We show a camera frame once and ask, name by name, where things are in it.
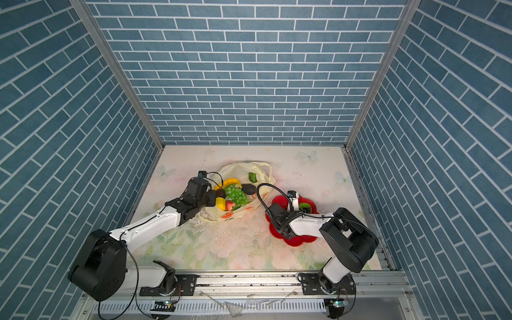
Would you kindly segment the cream printed plastic bag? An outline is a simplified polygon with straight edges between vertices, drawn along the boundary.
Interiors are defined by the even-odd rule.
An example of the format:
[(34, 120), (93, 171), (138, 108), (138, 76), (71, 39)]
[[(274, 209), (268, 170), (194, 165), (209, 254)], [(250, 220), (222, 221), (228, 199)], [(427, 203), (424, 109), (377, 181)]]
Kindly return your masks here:
[[(257, 183), (252, 183), (248, 179), (248, 173), (253, 172), (257, 175)], [(236, 178), (242, 184), (252, 184), (256, 186), (256, 194), (247, 195), (249, 204), (240, 207), (234, 211), (222, 211), (214, 207), (207, 207), (202, 209), (199, 216), (207, 221), (228, 221), (238, 219), (250, 213), (253, 213), (261, 207), (261, 201), (266, 200), (271, 193), (270, 184), (275, 183), (272, 176), (272, 167), (264, 162), (239, 162), (232, 163), (220, 169), (219, 171), (211, 172), (207, 176), (207, 180), (212, 184), (215, 189), (216, 185), (222, 185), (224, 180), (229, 178)]]

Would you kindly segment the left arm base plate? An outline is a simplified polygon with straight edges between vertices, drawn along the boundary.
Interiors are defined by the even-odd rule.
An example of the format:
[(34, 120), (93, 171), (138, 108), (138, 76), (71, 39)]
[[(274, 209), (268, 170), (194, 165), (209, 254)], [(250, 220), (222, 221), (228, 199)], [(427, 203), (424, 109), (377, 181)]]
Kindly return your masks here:
[(172, 275), (166, 277), (157, 287), (142, 287), (141, 297), (178, 297), (193, 296), (197, 284), (197, 275)]

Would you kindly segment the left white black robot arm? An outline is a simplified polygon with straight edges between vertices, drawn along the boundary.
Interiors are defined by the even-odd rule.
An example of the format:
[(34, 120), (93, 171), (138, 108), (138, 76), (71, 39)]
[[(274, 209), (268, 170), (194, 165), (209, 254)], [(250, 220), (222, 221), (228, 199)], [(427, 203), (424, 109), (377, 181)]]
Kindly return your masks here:
[(179, 284), (172, 267), (155, 261), (152, 267), (128, 268), (127, 259), (152, 239), (185, 224), (204, 207), (213, 206), (215, 191), (201, 172), (188, 181), (180, 197), (166, 202), (154, 214), (112, 231), (91, 232), (71, 265), (68, 280), (96, 301), (105, 301), (119, 290), (174, 294)]

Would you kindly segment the red strawberry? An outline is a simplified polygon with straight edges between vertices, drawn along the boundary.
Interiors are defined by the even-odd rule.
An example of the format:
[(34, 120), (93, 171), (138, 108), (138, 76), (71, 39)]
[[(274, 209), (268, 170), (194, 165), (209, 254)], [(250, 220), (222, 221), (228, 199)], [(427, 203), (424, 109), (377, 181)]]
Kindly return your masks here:
[(233, 211), (236, 210), (237, 204), (233, 201), (226, 201), (225, 202), (225, 210), (226, 211)]

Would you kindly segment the yellow lemon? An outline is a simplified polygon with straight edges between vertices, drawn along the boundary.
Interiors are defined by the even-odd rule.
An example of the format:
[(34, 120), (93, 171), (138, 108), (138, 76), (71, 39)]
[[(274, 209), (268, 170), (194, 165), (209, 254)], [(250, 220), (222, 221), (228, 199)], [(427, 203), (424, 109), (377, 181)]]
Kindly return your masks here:
[(226, 211), (226, 200), (225, 200), (225, 198), (217, 197), (215, 204), (216, 204), (218, 209), (220, 209), (222, 211)]

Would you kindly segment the dark avocado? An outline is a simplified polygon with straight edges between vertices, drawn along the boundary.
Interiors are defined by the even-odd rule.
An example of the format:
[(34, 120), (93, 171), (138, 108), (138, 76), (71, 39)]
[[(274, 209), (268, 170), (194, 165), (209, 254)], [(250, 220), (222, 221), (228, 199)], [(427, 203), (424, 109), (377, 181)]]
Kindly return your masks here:
[(242, 184), (241, 189), (246, 195), (256, 194), (256, 186), (252, 184)]

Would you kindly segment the light green pear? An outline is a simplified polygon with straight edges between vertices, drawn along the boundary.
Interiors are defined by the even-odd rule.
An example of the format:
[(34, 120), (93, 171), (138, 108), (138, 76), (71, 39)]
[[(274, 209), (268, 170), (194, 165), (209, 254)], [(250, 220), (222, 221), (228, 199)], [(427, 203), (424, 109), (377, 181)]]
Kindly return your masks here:
[(300, 203), (299, 204), (299, 210), (306, 214), (312, 214), (313, 208), (309, 203)]

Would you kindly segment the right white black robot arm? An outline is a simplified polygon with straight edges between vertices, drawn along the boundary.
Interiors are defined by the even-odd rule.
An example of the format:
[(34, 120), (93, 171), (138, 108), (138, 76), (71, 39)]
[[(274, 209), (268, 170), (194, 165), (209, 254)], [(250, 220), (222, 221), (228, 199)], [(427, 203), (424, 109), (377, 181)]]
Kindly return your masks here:
[(360, 273), (373, 257), (378, 237), (349, 210), (340, 207), (326, 215), (290, 211), (274, 203), (265, 210), (277, 232), (286, 239), (299, 236), (322, 238), (333, 257), (319, 272), (319, 284), (331, 292), (350, 273)]

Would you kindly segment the dark green lime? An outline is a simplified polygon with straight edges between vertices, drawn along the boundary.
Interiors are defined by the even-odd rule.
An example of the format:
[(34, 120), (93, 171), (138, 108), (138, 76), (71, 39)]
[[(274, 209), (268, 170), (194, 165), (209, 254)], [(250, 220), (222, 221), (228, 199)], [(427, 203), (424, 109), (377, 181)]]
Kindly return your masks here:
[(252, 183), (257, 183), (258, 182), (257, 175), (256, 175), (256, 173), (253, 173), (253, 172), (249, 172), (248, 173), (248, 179)]

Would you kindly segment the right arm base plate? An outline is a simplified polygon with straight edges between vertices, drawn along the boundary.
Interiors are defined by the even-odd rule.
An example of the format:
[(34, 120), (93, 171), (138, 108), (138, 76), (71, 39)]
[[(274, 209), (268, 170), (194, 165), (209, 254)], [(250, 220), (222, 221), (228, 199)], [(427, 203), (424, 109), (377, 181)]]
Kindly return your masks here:
[(304, 295), (355, 295), (356, 285), (351, 273), (333, 283), (320, 273), (298, 273), (297, 280)]

